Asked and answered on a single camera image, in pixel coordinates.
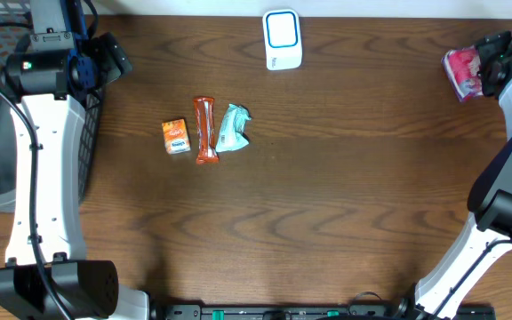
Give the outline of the purple snack packet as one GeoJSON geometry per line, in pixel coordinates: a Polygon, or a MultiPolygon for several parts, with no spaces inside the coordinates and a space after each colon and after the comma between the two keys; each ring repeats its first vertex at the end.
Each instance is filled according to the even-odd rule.
{"type": "Polygon", "coordinates": [[[460,102],[484,95],[479,75],[481,60],[475,46],[448,51],[442,65],[460,102]]]}

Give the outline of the small orange box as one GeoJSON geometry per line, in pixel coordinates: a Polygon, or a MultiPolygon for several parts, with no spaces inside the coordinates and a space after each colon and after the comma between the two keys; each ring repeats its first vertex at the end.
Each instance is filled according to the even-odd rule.
{"type": "Polygon", "coordinates": [[[168,154],[175,155],[190,150],[188,128],[184,119],[162,123],[164,146],[168,154]]]}

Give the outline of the orange red snack bar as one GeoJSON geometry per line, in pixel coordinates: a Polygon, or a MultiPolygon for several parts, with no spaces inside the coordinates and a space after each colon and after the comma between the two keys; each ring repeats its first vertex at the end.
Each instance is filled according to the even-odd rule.
{"type": "Polygon", "coordinates": [[[193,99],[196,112],[196,126],[199,141],[197,164],[214,164],[219,162],[216,151],[216,137],[214,133],[213,104],[214,98],[195,97],[193,99]]]}

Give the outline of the teal snack wrapper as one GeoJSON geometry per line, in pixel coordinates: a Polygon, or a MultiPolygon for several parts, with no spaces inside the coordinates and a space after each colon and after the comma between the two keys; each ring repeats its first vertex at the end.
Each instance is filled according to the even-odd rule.
{"type": "Polygon", "coordinates": [[[249,141],[244,135],[244,129],[246,123],[251,120],[245,107],[230,104],[221,122],[216,151],[236,151],[248,146],[249,141]]]}

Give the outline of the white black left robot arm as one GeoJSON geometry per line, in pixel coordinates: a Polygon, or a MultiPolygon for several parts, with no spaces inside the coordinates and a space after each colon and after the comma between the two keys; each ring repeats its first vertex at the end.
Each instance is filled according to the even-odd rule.
{"type": "Polygon", "coordinates": [[[17,146],[12,234],[0,307],[19,319],[150,319],[147,293],[119,283],[109,260],[88,260],[79,215],[79,149],[90,98],[132,70],[89,1],[34,1],[25,50],[3,77],[17,146]]]}

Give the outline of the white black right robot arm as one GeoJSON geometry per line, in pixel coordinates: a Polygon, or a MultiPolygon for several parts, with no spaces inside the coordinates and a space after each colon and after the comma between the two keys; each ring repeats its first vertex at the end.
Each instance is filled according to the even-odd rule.
{"type": "Polygon", "coordinates": [[[437,266],[401,300],[403,319],[492,318],[463,311],[460,304],[492,264],[512,250],[512,33],[486,36],[476,43],[478,75],[485,96],[503,112],[507,142],[480,174],[468,195],[468,219],[437,266]]]}

